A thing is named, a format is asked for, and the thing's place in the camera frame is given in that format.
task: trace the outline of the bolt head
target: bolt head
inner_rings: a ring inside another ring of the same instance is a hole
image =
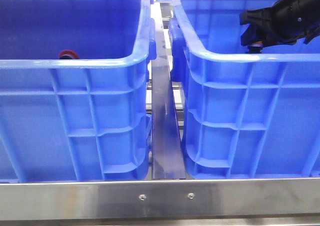
[[[147,198],[147,196],[146,196],[145,194],[140,194],[140,195],[139,195],[139,199],[140,199],[141,201],[146,200],[146,198]]]
[[[188,198],[189,199],[194,199],[195,198],[195,194],[193,192],[188,193]]]

